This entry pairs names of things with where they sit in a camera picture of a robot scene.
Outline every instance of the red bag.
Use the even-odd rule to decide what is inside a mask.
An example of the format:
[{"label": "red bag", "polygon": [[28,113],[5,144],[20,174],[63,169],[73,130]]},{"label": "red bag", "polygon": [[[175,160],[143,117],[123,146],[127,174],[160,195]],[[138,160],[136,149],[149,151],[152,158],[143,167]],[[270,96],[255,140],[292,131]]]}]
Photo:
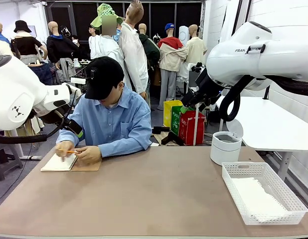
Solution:
[{"label": "red bag", "polygon": [[[194,143],[195,113],[195,111],[187,111],[180,115],[178,136],[183,139],[185,145]],[[204,121],[205,116],[198,113],[196,144],[202,144],[204,141]]]}]

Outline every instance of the blue cap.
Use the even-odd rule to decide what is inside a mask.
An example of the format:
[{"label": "blue cap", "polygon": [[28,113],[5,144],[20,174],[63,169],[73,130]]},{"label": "blue cap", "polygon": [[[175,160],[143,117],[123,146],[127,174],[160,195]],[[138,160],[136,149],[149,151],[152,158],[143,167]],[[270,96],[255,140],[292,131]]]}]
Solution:
[{"label": "blue cap", "polygon": [[167,30],[167,29],[170,29],[170,28],[175,28],[174,27],[174,23],[168,23],[168,24],[166,24],[166,26],[165,26],[165,31]]}]

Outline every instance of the red shirt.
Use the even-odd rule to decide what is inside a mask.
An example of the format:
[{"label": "red shirt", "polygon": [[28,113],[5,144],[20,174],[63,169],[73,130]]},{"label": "red shirt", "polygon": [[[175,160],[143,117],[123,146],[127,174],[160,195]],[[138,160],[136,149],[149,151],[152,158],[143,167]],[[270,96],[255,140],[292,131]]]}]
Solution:
[{"label": "red shirt", "polygon": [[162,46],[163,43],[169,45],[170,47],[173,47],[176,50],[183,47],[181,41],[173,36],[161,39],[158,43],[158,47],[160,48],[160,46]]}]

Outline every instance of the dark green jacket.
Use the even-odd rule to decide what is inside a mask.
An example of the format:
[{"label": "dark green jacket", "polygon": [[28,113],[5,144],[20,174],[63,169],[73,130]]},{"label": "dark green jacket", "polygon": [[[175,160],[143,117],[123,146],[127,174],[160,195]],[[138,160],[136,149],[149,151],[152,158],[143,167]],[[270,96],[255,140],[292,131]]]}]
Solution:
[{"label": "dark green jacket", "polygon": [[139,38],[143,45],[150,66],[154,67],[159,60],[160,56],[159,47],[156,46],[156,44],[147,35],[139,33]]}]

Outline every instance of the robot logo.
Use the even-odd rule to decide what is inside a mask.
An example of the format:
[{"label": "robot logo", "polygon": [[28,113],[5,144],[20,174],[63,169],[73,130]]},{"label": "robot logo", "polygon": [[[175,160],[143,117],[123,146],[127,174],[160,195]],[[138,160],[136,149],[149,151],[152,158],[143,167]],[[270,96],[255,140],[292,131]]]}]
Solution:
[{"label": "robot logo", "polygon": [[15,107],[12,108],[12,111],[15,110],[16,113],[17,113],[17,115],[15,116],[16,118],[17,118],[19,115],[24,115],[23,113],[20,113],[20,112],[19,112],[19,109],[20,109],[20,106],[19,106],[19,107],[15,106]]}]

